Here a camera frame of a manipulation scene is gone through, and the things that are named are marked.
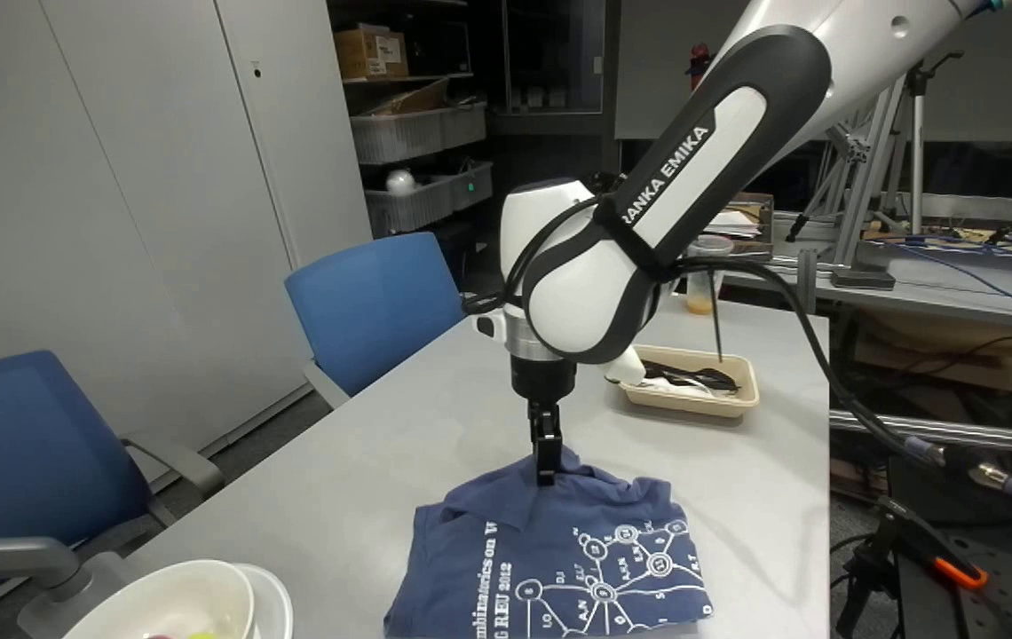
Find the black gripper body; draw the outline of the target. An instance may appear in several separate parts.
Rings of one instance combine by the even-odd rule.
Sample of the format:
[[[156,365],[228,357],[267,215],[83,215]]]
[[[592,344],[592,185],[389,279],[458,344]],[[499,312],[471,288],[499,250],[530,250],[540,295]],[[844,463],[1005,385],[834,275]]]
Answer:
[[[575,391],[575,363],[510,363],[510,389],[530,406],[556,406]]]

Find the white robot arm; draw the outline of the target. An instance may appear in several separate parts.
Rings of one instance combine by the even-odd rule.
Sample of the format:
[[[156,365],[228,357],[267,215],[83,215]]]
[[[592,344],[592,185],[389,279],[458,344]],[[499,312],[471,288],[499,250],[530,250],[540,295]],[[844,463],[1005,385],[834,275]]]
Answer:
[[[626,181],[517,189],[499,209],[499,307],[532,480],[563,468],[556,400],[633,351],[688,244],[767,166],[1005,0],[748,0],[685,107]]]

